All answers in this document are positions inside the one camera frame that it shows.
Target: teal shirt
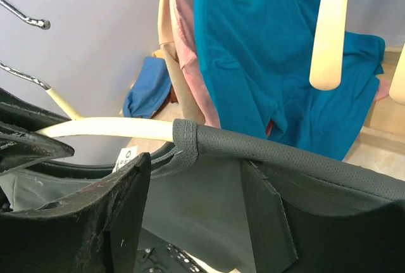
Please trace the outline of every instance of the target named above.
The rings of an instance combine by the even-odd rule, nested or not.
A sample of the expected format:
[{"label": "teal shirt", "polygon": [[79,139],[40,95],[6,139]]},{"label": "teal shirt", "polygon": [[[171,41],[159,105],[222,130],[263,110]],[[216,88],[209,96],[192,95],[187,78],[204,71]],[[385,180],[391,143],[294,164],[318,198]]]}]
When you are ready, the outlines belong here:
[{"label": "teal shirt", "polygon": [[377,92],[385,43],[347,32],[340,86],[311,87],[319,4],[194,0],[197,53],[223,129],[342,160]]}]

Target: blue cloth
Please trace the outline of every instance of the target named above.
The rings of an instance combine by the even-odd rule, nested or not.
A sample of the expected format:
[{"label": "blue cloth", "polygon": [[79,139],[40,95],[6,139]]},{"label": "blue cloth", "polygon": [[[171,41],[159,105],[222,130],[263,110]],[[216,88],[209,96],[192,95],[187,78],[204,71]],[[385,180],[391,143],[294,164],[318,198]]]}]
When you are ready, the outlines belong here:
[{"label": "blue cloth", "polygon": [[151,118],[169,95],[170,88],[164,59],[146,57],[137,82],[125,98],[124,117]]},{"label": "blue cloth", "polygon": [[194,0],[197,53],[223,129],[342,160],[378,89],[385,43],[346,33],[342,82],[309,84],[320,0]]}]

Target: silver metal hook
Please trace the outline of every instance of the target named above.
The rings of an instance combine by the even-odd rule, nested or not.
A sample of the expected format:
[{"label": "silver metal hook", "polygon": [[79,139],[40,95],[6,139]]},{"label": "silver metal hook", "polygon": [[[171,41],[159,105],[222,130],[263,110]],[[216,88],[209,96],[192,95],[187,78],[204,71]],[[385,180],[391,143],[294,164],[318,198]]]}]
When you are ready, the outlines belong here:
[{"label": "silver metal hook", "polygon": [[7,66],[6,64],[4,64],[1,61],[0,61],[0,69],[5,70],[5,71],[7,71],[8,73],[10,73],[12,75],[16,75],[17,77],[19,77],[21,79],[33,82],[33,83],[41,86],[46,91],[51,89],[51,86],[48,83],[46,83],[44,81],[41,81],[41,80],[31,76],[31,75],[27,75],[26,73],[23,73],[23,72],[15,69],[15,68],[9,67],[9,66]]},{"label": "silver metal hook", "polygon": [[17,16],[19,19],[23,20],[25,23],[31,25],[31,26],[36,26],[41,28],[42,30],[48,30],[51,28],[51,22],[48,20],[36,20],[35,18],[30,18],[27,15],[24,15],[21,11],[19,11],[17,8],[15,8],[13,5],[11,5],[9,2],[6,0],[0,0],[0,5],[6,8],[8,11],[12,12],[15,16]]}]

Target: pink fabric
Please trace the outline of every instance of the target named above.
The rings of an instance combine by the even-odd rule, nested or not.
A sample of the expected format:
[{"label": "pink fabric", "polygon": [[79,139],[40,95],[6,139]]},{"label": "pink fabric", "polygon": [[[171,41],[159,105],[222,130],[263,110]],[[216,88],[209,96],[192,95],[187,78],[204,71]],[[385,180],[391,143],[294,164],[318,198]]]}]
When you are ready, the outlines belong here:
[{"label": "pink fabric", "polygon": [[378,101],[382,98],[388,96],[391,87],[391,82],[385,79],[380,79],[380,86],[378,87],[377,94],[375,95],[374,101]]},{"label": "pink fabric", "polygon": [[204,83],[198,63],[194,38],[194,0],[170,0],[170,15],[180,69],[183,71],[191,93],[205,116],[206,125],[219,128],[220,119]]}]

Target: wall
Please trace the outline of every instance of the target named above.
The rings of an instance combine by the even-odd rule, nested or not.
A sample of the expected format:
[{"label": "wall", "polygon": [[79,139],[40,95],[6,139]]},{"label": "wall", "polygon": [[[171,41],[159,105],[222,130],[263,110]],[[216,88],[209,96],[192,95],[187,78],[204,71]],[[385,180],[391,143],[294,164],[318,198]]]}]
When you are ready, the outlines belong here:
[{"label": "wall", "polygon": [[384,38],[387,46],[405,42],[405,0],[349,0],[346,29]]},{"label": "wall", "polygon": [[[83,115],[118,116],[142,60],[158,49],[158,0],[8,0],[51,21],[43,31],[0,8],[0,60],[48,82]],[[63,114],[39,86],[0,72],[0,87]],[[128,139],[69,137],[76,163],[112,163]]]}]

